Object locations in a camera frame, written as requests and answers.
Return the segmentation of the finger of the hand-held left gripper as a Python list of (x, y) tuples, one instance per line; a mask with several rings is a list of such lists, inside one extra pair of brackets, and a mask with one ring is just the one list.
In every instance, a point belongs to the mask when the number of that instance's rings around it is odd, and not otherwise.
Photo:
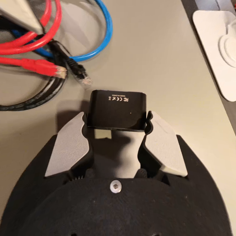
[(0, 15), (28, 31), (43, 34), (43, 26), (27, 0), (1, 0)]

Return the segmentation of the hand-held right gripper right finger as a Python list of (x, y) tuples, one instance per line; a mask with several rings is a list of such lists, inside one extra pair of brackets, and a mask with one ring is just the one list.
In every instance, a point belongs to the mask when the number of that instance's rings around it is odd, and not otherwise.
[(173, 128), (156, 112), (149, 111), (145, 136), (138, 150), (140, 167), (147, 176), (159, 171), (177, 176), (187, 176), (187, 168)]

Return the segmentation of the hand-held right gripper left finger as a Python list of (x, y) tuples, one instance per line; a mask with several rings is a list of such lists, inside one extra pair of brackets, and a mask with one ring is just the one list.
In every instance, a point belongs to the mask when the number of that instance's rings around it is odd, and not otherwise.
[(58, 132), (45, 177), (68, 174), (85, 177), (93, 166), (93, 149), (87, 138), (86, 114), (80, 112)]

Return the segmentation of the black ethernet port box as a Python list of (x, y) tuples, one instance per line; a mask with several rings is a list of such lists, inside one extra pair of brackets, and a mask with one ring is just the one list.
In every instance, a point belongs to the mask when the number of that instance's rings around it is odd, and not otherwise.
[(147, 96), (141, 92), (93, 90), (87, 126), (94, 129), (144, 132)]

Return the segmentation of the white power strip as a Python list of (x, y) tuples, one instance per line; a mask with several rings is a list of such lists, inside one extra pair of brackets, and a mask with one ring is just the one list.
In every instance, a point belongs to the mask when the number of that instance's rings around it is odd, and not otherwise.
[(236, 16), (230, 11), (193, 13), (193, 22), (222, 96), (236, 101)]

